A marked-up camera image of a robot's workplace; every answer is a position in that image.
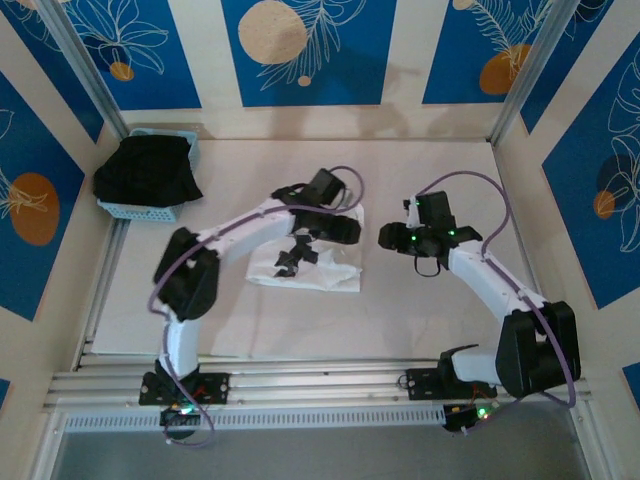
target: purple cable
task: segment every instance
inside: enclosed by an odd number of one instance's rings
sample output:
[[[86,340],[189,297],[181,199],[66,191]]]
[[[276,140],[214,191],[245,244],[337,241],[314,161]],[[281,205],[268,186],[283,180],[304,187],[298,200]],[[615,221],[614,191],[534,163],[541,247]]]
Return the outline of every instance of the purple cable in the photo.
[[[448,173],[446,175],[443,175],[439,179],[433,181],[432,183],[427,185],[425,188],[420,190],[418,195],[422,195],[422,194],[428,192],[429,190],[431,190],[433,187],[435,187],[436,185],[438,185],[442,181],[444,181],[444,180],[446,180],[446,179],[448,179],[450,177],[454,177],[454,176],[458,176],[458,175],[470,175],[470,176],[473,176],[473,177],[481,178],[481,179],[489,182],[491,185],[493,185],[493,187],[496,190],[498,190],[498,192],[500,193],[500,196],[502,197],[502,200],[504,201],[504,206],[505,206],[505,210],[506,210],[505,211],[505,216],[504,216],[504,219],[502,220],[502,223],[500,223],[500,225],[498,226],[498,228],[491,235],[489,235],[486,238],[486,240],[482,243],[481,253],[482,253],[482,256],[485,257],[484,260],[487,262],[487,265],[489,265],[489,267],[491,267],[491,269],[493,271],[495,271],[509,285],[509,287],[511,287],[511,289],[516,294],[519,294],[520,288],[511,279],[511,277],[509,277],[509,275],[507,275],[506,272],[504,272],[498,265],[496,265],[491,260],[491,258],[486,258],[486,253],[487,253],[487,249],[489,248],[489,244],[505,229],[505,227],[509,223],[509,218],[511,218],[511,215],[512,215],[511,205],[509,204],[509,199],[507,198],[507,194],[502,189],[502,187],[498,184],[498,182],[496,182],[494,179],[492,179],[488,175],[485,175],[485,174],[480,173],[480,172],[474,172],[474,171],[471,171],[471,170],[458,170],[458,171],[451,172],[451,173]],[[565,382],[567,383],[567,389],[569,390],[569,401],[565,402],[564,400],[561,400],[558,397],[556,397],[556,396],[554,396],[554,395],[552,395],[550,393],[547,393],[547,392],[541,392],[541,395],[547,397],[550,400],[553,400],[554,402],[556,402],[556,403],[558,403],[558,404],[560,404],[562,406],[565,406],[565,407],[568,407],[568,408],[572,408],[576,404],[575,385],[574,385],[574,382],[573,382],[573,378],[571,377],[571,370],[569,369],[569,365],[567,364],[567,359],[565,358],[564,353],[562,352],[562,348],[560,347],[560,344],[558,343],[558,339],[556,338],[555,334],[553,333],[553,330],[551,329],[551,326],[549,325],[549,322],[547,322],[547,320],[544,318],[544,315],[542,315],[542,312],[533,303],[533,301],[526,295],[522,296],[522,301],[527,304],[527,306],[531,309],[531,311],[533,311],[534,315],[536,316],[536,318],[538,319],[538,321],[542,325],[542,328],[544,329],[545,333],[547,334],[547,338],[551,342],[551,346],[553,347],[553,351],[555,352],[556,356],[558,357],[558,361],[560,362],[560,368],[562,368],[562,373],[564,375]],[[517,403],[519,401],[520,401],[520,399],[516,399],[514,402],[511,402],[508,405],[513,405],[513,404],[515,404],[515,403]],[[485,422],[482,422],[481,424],[477,424],[476,426],[467,429],[467,431],[476,430],[483,423],[485,423]]]
[[[174,440],[172,438],[169,438],[169,436],[168,436],[168,426],[167,426],[165,428],[165,430],[164,430],[164,435],[165,435],[165,438],[167,440],[167,443],[170,443],[170,444],[173,444],[173,445],[180,445],[180,446],[183,446],[183,447],[189,447],[189,448],[202,448],[202,447],[205,447],[205,446],[209,445],[213,441],[213,433],[214,433],[215,427],[214,427],[214,424],[213,424],[213,420],[211,419],[211,417],[209,416],[207,411],[202,407],[202,405],[200,405],[200,403],[195,398],[193,398],[193,396],[191,396],[189,391],[182,385],[182,382],[178,378],[178,375],[177,375],[175,369],[173,368],[173,364],[171,363],[171,359],[169,358],[169,322],[170,322],[170,314],[168,312],[164,312],[160,308],[156,308],[154,306],[154,303],[155,303],[156,299],[158,298],[158,294],[160,293],[160,290],[162,290],[164,285],[167,283],[167,281],[169,280],[171,275],[173,275],[173,273],[178,269],[178,267],[180,267],[180,265],[182,265],[189,258],[191,258],[191,256],[194,253],[196,253],[198,250],[200,250],[201,248],[205,247],[206,245],[208,245],[212,241],[216,240],[217,238],[221,237],[222,235],[225,235],[225,234],[231,232],[232,230],[235,230],[236,228],[238,228],[238,227],[240,227],[242,225],[245,225],[246,223],[251,222],[252,220],[255,220],[256,218],[261,218],[264,215],[270,215],[272,213],[282,212],[282,211],[285,211],[285,210],[304,210],[304,211],[308,211],[308,212],[330,213],[332,215],[338,215],[340,213],[345,213],[345,212],[348,212],[349,210],[352,210],[353,208],[355,208],[362,201],[362,198],[364,197],[364,179],[362,178],[362,175],[360,175],[360,173],[356,169],[354,169],[352,167],[349,167],[347,165],[339,165],[337,167],[333,167],[332,169],[329,170],[329,172],[335,172],[337,170],[346,170],[348,172],[353,173],[356,176],[356,178],[358,179],[358,182],[360,183],[360,193],[358,195],[358,198],[351,205],[349,205],[347,207],[344,207],[344,208],[337,208],[335,210],[329,210],[329,209],[318,208],[318,207],[308,207],[308,206],[305,206],[305,205],[282,205],[282,206],[279,206],[279,207],[268,208],[262,213],[252,213],[252,214],[247,215],[246,217],[243,217],[243,218],[237,220],[236,222],[234,222],[234,223],[232,223],[230,225],[227,225],[226,227],[220,229],[220,231],[218,231],[216,235],[211,235],[211,236],[205,238],[204,240],[198,242],[196,245],[194,245],[189,250],[184,252],[180,257],[178,257],[178,259],[175,262],[173,262],[173,264],[167,269],[166,272],[164,272],[164,274],[158,280],[158,283],[156,284],[155,288],[151,292],[151,295],[149,296],[149,301],[147,302],[147,309],[151,313],[163,316],[165,318],[165,320],[166,320],[165,326],[164,326],[164,331],[163,331],[163,334],[162,334],[162,355],[163,355],[163,357],[165,357],[167,359],[166,364],[167,364],[167,370],[168,370],[169,376],[175,382],[176,386],[178,387],[180,392],[185,396],[185,398],[189,401],[189,403],[191,403],[191,405],[195,406],[198,409],[198,411],[202,414],[202,416],[204,416],[205,420],[207,421],[207,423],[209,425],[209,435],[208,435],[208,437],[205,440],[203,440],[202,442],[198,442],[198,443],[178,442],[178,441],[176,441],[176,440]]]

